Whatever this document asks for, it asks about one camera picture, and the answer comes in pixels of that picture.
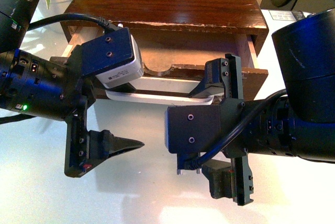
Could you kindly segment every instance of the black cable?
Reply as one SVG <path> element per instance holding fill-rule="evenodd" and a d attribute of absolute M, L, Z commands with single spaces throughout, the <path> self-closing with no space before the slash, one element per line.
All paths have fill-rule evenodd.
<path fill-rule="evenodd" d="M 119 29 L 119 27 L 110 23 L 108 20 L 106 20 L 103 17 L 78 14 L 78 13 L 67 13 L 67 14 L 56 15 L 56 16 L 52 16 L 52 17 L 39 20 L 39 21 L 35 21 L 34 23 L 31 23 L 29 25 L 28 31 L 37 29 L 37 28 L 40 28 L 40 27 L 43 27 L 49 24 L 54 24 L 54 23 L 58 23 L 61 21 L 69 21 L 69 20 L 91 21 L 93 23 L 98 24 L 100 27 L 102 27 L 105 30 L 105 33 L 110 33 L 110 32 L 113 32 Z"/>
<path fill-rule="evenodd" d="M 257 104 L 251 112 L 249 112 L 235 127 L 224 137 L 220 137 L 213 148 L 206 152 L 201 157 L 196 157 L 185 163 L 185 167 L 190 170 L 195 170 L 201 168 L 203 164 L 212 159 L 216 154 L 218 154 L 223 148 L 225 148 L 231 141 L 233 141 L 245 128 L 248 124 L 264 110 L 268 105 L 278 100 L 281 96 L 286 95 L 286 90 L 282 89 L 275 92 L 274 94 L 267 97 L 265 100 Z"/>
<path fill-rule="evenodd" d="M 9 117 L 3 117 L 3 118 L 0 118 L 0 125 L 12 123 L 12 122 L 19 122 L 19 121 L 30 119 L 30 118 L 35 118 L 35 116 L 19 114 L 19 115 L 14 115 L 14 116 L 9 116 Z"/>

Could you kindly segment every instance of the white label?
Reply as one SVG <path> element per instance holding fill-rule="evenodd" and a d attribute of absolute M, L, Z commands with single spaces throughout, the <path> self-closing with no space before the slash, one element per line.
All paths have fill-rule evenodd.
<path fill-rule="evenodd" d="M 296 21 L 291 11 L 269 10 L 273 20 Z"/>
<path fill-rule="evenodd" d="M 12 23 L 12 28 L 16 29 L 17 28 L 17 24 L 16 23 Z"/>

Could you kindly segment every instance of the sticker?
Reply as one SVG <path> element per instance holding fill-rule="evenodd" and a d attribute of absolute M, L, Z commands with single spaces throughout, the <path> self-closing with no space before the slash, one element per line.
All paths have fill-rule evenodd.
<path fill-rule="evenodd" d="M 23 105 L 20 105 L 20 104 L 17 104 L 16 106 L 15 106 L 15 109 L 19 109 L 19 110 L 21 110 L 23 108 Z"/>
<path fill-rule="evenodd" d="M 12 23 L 12 28 L 16 29 L 17 28 L 17 24 L 16 23 Z"/>
<path fill-rule="evenodd" d="M 269 10 L 273 20 L 296 21 L 291 11 Z"/>

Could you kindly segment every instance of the robotic arm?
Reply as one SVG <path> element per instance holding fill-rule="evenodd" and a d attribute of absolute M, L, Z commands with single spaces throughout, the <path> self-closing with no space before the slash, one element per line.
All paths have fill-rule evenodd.
<path fill-rule="evenodd" d="M 96 84 L 110 90 L 127 86 L 143 74 L 141 54 L 128 28 L 78 14 L 65 18 L 95 21 L 104 27 L 105 35 L 77 46 L 69 58 L 46 61 L 22 51 L 19 47 L 27 30 L 62 18 L 30 24 L 37 3 L 0 0 L 0 108 L 20 113 L 15 121 L 34 116 L 65 121 L 64 171 L 81 177 L 108 158 L 144 145 L 107 130 L 86 129 L 86 111 L 96 100 Z"/>
<path fill-rule="evenodd" d="M 166 146 L 177 154 L 178 173 L 202 168 L 213 198 L 245 205 L 253 193 L 248 153 L 334 163 L 334 21 L 332 9 L 272 35 L 287 96 L 283 90 L 244 102 L 239 64 L 229 55 L 216 65 L 222 83 L 230 77 L 219 105 L 168 108 Z M 231 162 L 213 160 L 219 152 Z"/>

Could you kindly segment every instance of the open drawer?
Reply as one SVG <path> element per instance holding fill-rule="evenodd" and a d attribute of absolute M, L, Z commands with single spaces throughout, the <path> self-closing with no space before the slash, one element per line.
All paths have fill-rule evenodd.
<path fill-rule="evenodd" d="M 131 29 L 142 56 L 144 76 L 131 82 L 135 94 L 107 92 L 113 100 L 159 104 L 210 104 L 213 97 L 187 98 L 204 76 L 207 61 L 224 58 L 226 53 L 241 57 L 245 100 L 255 98 L 268 72 L 258 69 L 250 36 L 230 33 Z M 69 56 L 77 44 L 102 35 L 96 27 L 79 27 L 63 56 Z M 99 92 L 99 98 L 106 98 Z"/>

